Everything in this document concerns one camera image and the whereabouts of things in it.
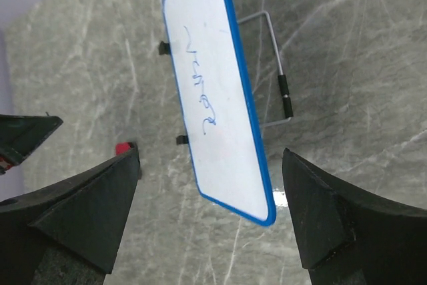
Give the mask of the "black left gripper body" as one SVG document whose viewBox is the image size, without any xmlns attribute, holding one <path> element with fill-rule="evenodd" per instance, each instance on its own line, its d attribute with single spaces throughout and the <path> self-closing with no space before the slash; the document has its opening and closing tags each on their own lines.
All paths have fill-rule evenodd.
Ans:
<svg viewBox="0 0 427 285">
<path fill-rule="evenodd" d="M 62 124 L 53 115 L 1 114 L 1 175 L 23 163 Z"/>
</svg>

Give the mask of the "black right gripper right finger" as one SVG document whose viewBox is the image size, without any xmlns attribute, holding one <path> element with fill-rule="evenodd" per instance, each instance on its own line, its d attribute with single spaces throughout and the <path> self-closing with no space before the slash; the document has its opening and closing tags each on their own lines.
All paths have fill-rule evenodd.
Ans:
<svg viewBox="0 0 427 285">
<path fill-rule="evenodd" d="M 426 283 L 426 210 L 363 190 L 289 149 L 282 173 L 312 284 Z"/>
</svg>

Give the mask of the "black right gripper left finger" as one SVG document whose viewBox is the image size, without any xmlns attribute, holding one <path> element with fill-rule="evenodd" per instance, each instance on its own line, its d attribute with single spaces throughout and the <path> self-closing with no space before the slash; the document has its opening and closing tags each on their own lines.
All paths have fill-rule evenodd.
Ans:
<svg viewBox="0 0 427 285">
<path fill-rule="evenodd" d="M 103 284 L 139 180 L 133 146 L 90 170 L 1 202 L 2 284 Z"/>
</svg>

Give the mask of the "red whiteboard eraser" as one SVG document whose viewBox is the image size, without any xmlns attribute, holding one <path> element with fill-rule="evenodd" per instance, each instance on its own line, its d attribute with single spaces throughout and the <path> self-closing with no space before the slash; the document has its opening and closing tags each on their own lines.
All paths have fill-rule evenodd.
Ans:
<svg viewBox="0 0 427 285">
<path fill-rule="evenodd" d="M 121 142 L 115 145 L 115 154 L 118 156 L 129 150 L 137 149 L 137 144 L 133 141 Z"/>
</svg>

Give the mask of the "blue framed small whiteboard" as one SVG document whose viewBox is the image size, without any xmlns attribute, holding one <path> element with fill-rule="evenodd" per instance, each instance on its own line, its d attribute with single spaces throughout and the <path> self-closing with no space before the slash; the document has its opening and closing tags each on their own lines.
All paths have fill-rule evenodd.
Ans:
<svg viewBox="0 0 427 285">
<path fill-rule="evenodd" d="M 200 194 L 261 226 L 276 205 L 232 0 L 163 0 Z"/>
</svg>

